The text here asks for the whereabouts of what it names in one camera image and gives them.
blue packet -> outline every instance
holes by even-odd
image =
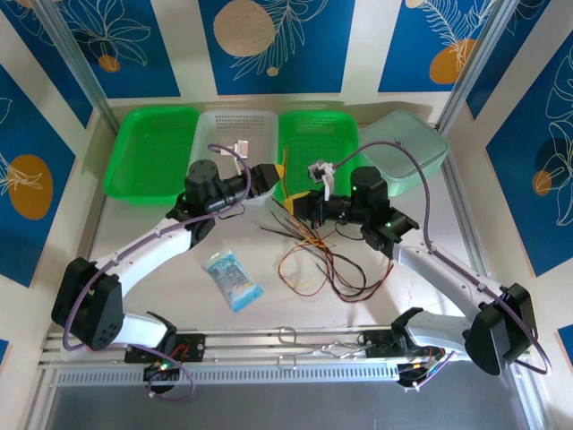
[[[212,255],[201,266],[215,280],[234,312],[239,312],[262,294],[262,288],[249,278],[229,249]]]

light green plastic container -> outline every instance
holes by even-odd
[[[410,151],[426,176],[433,175],[448,155],[448,141],[405,110],[397,110],[360,133],[360,145],[376,141],[400,142]],[[373,146],[363,154],[388,183],[388,195],[400,195],[420,184],[422,179],[405,154],[389,146]]]
[[[107,165],[104,192],[132,204],[174,204],[184,190],[199,112],[140,107],[125,117]]]

white tabletop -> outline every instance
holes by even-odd
[[[467,262],[466,249],[441,172],[429,179],[432,193],[431,237],[460,260]],[[423,188],[391,199],[393,206],[422,223]],[[132,206],[107,199],[98,227],[91,259],[111,254],[155,227],[170,207]],[[266,206],[246,206],[243,216],[217,220],[217,225],[200,244],[187,253],[166,262],[143,279],[124,299],[126,312],[143,314],[150,310],[174,323],[179,329],[232,330],[268,329],[278,326],[333,327],[392,323],[412,306],[421,306],[436,314],[461,314],[448,299],[408,268],[397,266],[374,297],[360,304],[343,303],[327,285],[315,297],[299,297],[278,278],[282,255],[295,243],[259,226],[280,228]],[[333,225],[321,231],[330,232]],[[358,226],[344,226],[349,236],[358,236]],[[336,252],[359,263],[369,284],[385,271],[386,258],[364,242],[351,241],[336,233],[329,238]],[[215,282],[201,263],[227,247],[249,275],[264,290],[261,297],[239,313],[231,311]],[[359,284],[356,271],[347,264],[339,268],[349,280]],[[293,282],[305,283],[321,273],[307,253],[296,253],[285,264]]]

black cable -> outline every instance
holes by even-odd
[[[225,219],[231,219],[234,217],[238,217],[239,215],[243,215],[244,214],[244,204],[241,203],[241,207],[243,208],[243,211],[241,213],[234,213],[232,215],[227,215],[226,217],[218,217],[221,220],[225,220]]]
[[[338,221],[335,222],[335,223],[334,223],[334,229],[335,229],[335,230],[337,231],[337,233],[338,233],[339,235],[341,235],[342,237],[345,237],[346,239],[350,239],[350,240],[355,240],[356,242],[362,242],[362,241],[364,240],[363,237],[350,237],[350,236],[347,236],[347,235],[345,235],[345,234],[343,234],[343,233],[340,233],[340,230],[338,230],[338,226],[339,226],[339,225],[341,226],[342,224],[340,224],[340,222],[338,222]]]

purple cable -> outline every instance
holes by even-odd
[[[438,372],[443,369],[446,364],[458,353],[456,351],[451,351],[448,356],[444,359],[444,361],[442,361],[438,367],[436,367],[436,370],[434,372],[432,372],[429,376],[426,377],[426,379],[424,379],[423,381],[421,381],[420,383],[418,383],[415,387],[408,387],[406,388],[406,391],[411,391],[411,390],[420,390],[422,387],[424,387],[436,374],[438,374]]]
[[[412,153],[410,153],[410,151],[406,150],[404,147],[402,147],[402,146],[400,146],[394,142],[388,142],[388,141],[370,142],[370,143],[366,143],[364,146],[361,146],[360,148],[358,148],[357,150],[352,152],[348,157],[346,157],[345,159],[340,161],[338,164],[335,164],[333,166],[333,168],[336,170],[337,168],[339,168],[340,166],[345,164],[347,161],[349,161],[351,158],[353,158],[357,153],[364,151],[364,150],[366,150],[372,146],[375,146],[375,145],[384,145],[384,146],[390,146],[392,148],[396,148],[397,150],[401,151],[404,155],[406,155],[410,159],[410,161],[412,161],[412,164],[414,165],[415,169],[418,171],[418,174],[420,175],[420,178],[422,179],[423,191],[424,191],[425,199],[426,199],[426,207],[425,207],[425,212],[423,215],[423,240],[426,243],[428,250],[431,253],[433,253],[436,257],[438,257],[440,260],[442,260],[444,263],[446,263],[453,270],[457,271],[460,275],[462,275],[464,278],[466,278],[468,281],[470,281],[473,285],[478,287],[478,289],[479,289],[479,287],[482,283],[478,279],[476,279],[474,276],[472,276],[464,268],[459,267],[455,262],[452,262],[444,254],[440,253],[439,251],[437,251],[435,249],[432,249],[432,241],[430,240],[430,232],[429,232],[429,230],[430,230],[430,186],[428,186],[428,181],[426,180],[426,176],[423,173],[422,166],[420,166],[420,163],[418,163],[416,161],[416,159],[414,158]],[[501,308],[517,324],[519,329],[527,336],[527,339],[532,343],[532,345],[535,347],[535,349],[537,349],[537,352],[541,356],[543,364],[545,365],[545,369],[540,369],[538,367],[534,367],[534,366],[529,365],[528,363],[525,363],[521,360],[515,360],[515,362],[518,365],[520,365],[520,366],[522,365],[523,367],[526,367],[527,369],[529,369],[533,372],[536,372],[538,374],[550,375],[552,373],[552,362],[551,362],[551,360],[549,359],[549,357],[547,357],[545,350],[543,349],[541,344],[537,341],[537,339],[535,338],[535,336],[531,332],[531,330],[529,330],[529,328],[526,326],[526,324],[523,322],[523,320],[521,318],[519,318],[519,315],[517,315],[513,311],[513,309],[511,309],[511,307],[509,307],[509,305],[507,305],[503,300],[501,300],[501,298],[499,298],[488,287],[483,286],[483,292],[485,294],[487,294],[489,297],[491,297],[499,306],[501,306]]]
[[[91,279],[88,281],[88,283],[85,285],[85,287],[81,290],[80,294],[78,295],[78,298],[73,303],[72,309],[70,310],[70,314],[68,315],[68,319],[66,320],[65,326],[64,326],[64,336],[62,338],[62,343],[64,344],[64,349],[66,349],[68,351],[74,351],[74,350],[79,349],[83,346],[83,343],[81,343],[79,345],[70,345],[70,330],[72,328],[73,320],[75,319],[75,317],[78,313],[78,310],[80,309],[81,302],[88,295],[93,284],[99,279],[99,277],[103,273],[106,273],[109,269],[114,267],[114,265],[117,265],[119,262],[121,262],[125,257],[134,253],[135,251],[137,251],[141,247],[145,246],[149,242],[155,240],[156,238],[161,237],[161,236],[165,235],[166,233],[170,233],[170,232],[177,230],[179,228],[183,228],[185,226],[188,226],[189,224],[204,221],[206,219],[215,218],[219,215],[224,215],[230,211],[233,211],[236,207],[238,207],[247,198],[249,191],[251,190],[252,180],[251,180],[251,171],[249,170],[249,167],[247,166],[247,164],[243,160],[243,158],[239,154],[237,154],[234,150],[231,150],[225,146],[211,144],[211,145],[209,145],[208,148],[211,151],[214,151],[214,149],[218,149],[220,151],[221,150],[227,151],[231,155],[233,155],[239,161],[239,163],[241,163],[241,165],[243,166],[243,169],[244,169],[244,174],[246,176],[246,187],[245,187],[244,193],[241,195],[241,197],[239,197],[239,199],[235,203],[233,203],[231,206],[229,206],[228,208],[225,208],[222,211],[213,212],[213,213],[209,213],[207,215],[201,215],[200,217],[191,218],[191,219],[188,219],[186,221],[182,221],[182,222],[179,222],[177,224],[174,224],[173,226],[165,227],[165,228],[161,229],[158,232],[158,234],[152,233],[148,236],[145,236],[142,240],[140,240],[139,242],[133,244],[132,246],[130,246],[129,248],[127,248],[126,250],[121,252],[115,258],[115,260],[111,260],[111,261],[107,262],[106,264],[104,264],[104,266],[101,269],[99,269],[94,276],[91,277]],[[187,375],[187,377],[190,378],[190,381],[192,383],[192,392],[194,391],[194,384],[192,382],[191,374],[184,368],[183,365],[181,365],[180,363],[177,363],[171,357],[168,357],[165,354],[163,354],[163,353],[161,353],[161,352],[159,352],[153,348],[143,347],[142,345],[133,345],[133,346],[136,348],[146,350],[147,352],[150,352],[151,354],[154,354],[154,355],[161,357],[163,359],[166,359],[171,364],[174,364],[175,366],[179,367],[179,369],[181,369],[181,371],[183,371]],[[186,400],[191,396],[192,396],[192,393],[185,396],[183,398],[183,400]]]

